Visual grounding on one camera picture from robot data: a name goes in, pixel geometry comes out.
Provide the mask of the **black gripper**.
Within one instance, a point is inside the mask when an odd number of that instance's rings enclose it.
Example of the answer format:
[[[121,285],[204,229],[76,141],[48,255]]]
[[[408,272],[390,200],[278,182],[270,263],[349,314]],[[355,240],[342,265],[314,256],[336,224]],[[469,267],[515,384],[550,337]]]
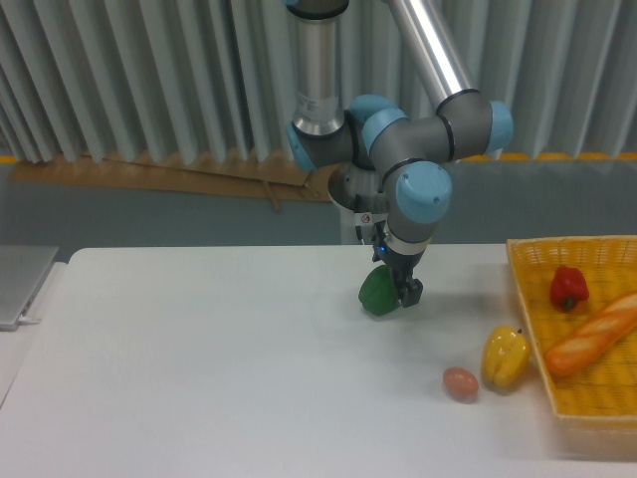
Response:
[[[410,243],[395,236],[386,223],[375,223],[372,235],[372,261],[382,262],[392,270],[397,298],[403,308],[420,302],[423,285],[413,277],[415,267],[420,262],[427,241]]]

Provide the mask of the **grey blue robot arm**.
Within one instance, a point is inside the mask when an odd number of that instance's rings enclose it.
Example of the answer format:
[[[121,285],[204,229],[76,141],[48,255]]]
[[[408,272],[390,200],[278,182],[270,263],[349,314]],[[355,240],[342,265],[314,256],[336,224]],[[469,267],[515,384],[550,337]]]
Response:
[[[349,214],[375,270],[358,299],[376,316],[419,303],[414,271],[446,214],[453,185],[446,164],[504,148],[514,134],[509,108],[479,91],[432,1],[391,1],[388,9],[433,105],[411,119],[390,99],[340,98],[337,25],[344,1],[290,1],[296,22],[298,96],[287,126],[295,162],[329,165],[329,195]]]

